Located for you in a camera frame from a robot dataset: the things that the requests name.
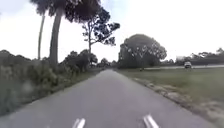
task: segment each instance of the palm tree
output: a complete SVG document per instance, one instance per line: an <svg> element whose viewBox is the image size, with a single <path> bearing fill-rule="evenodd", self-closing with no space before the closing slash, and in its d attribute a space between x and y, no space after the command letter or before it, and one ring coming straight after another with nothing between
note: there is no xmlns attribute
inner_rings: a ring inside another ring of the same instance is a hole
<svg viewBox="0 0 224 128"><path fill-rule="evenodd" d="M47 10L49 15L55 15L52 28L49 61L52 68L58 63L58 34L61 17L70 22L86 22L94 17L100 7L100 0L31 0L37 5L37 13L43 14Z"/></svg>
<svg viewBox="0 0 224 128"><path fill-rule="evenodd" d="M42 38L42 32L44 27L44 21L45 21L45 14L42 15L41 25L40 25L40 32L39 32L39 38L38 38L38 60L41 59L40 51L41 51L41 38Z"/></svg>

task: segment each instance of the white sky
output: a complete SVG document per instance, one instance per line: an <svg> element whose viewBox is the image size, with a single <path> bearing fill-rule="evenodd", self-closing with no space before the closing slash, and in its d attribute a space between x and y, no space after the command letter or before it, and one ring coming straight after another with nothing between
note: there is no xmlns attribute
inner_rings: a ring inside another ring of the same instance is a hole
<svg viewBox="0 0 224 128"><path fill-rule="evenodd" d="M117 60L124 39L143 33L155 38L168 51L168 59L224 47L223 0L104 0L111 21L121 24L115 32L117 46L93 45L98 59ZM29 0L0 0L0 50L37 57L41 16ZM42 39L42 57L49 55L53 17L47 17ZM64 18L59 33L59 61L72 50L88 48L81 24Z"/></svg>

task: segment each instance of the road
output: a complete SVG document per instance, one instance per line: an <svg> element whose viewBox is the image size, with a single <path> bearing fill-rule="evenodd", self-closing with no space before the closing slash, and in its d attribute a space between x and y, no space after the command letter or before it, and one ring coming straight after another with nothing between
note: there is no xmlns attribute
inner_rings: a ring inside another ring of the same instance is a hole
<svg viewBox="0 0 224 128"><path fill-rule="evenodd" d="M154 91L112 70L62 92L33 102L0 118L0 128L72 128L85 118L85 128L144 128L151 114L161 128L214 126Z"/></svg>

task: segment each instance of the white vehicle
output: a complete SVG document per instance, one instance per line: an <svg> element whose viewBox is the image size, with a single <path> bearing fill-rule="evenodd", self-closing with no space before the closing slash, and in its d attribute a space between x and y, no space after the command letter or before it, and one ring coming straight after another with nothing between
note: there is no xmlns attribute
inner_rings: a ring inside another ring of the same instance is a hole
<svg viewBox="0 0 224 128"><path fill-rule="evenodd" d="M189 62L189 61L185 62L184 67L185 68L191 68L192 67L191 62Z"/></svg>

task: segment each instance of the grass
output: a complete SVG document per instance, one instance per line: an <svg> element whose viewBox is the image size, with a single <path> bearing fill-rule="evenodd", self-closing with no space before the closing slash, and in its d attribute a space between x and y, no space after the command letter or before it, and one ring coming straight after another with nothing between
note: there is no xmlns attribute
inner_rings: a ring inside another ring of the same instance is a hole
<svg viewBox="0 0 224 128"><path fill-rule="evenodd" d="M184 100L181 106L190 105L186 108L210 120L217 127L224 127L224 68L119 72L144 85L147 80L155 87L165 87L164 85L175 87L175 91L181 97L188 96L191 99Z"/></svg>
<svg viewBox="0 0 224 128"><path fill-rule="evenodd" d="M195 99L210 99L224 103L224 68L120 71L126 76L150 80L154 84L175 86L181 93Z"/></svg>

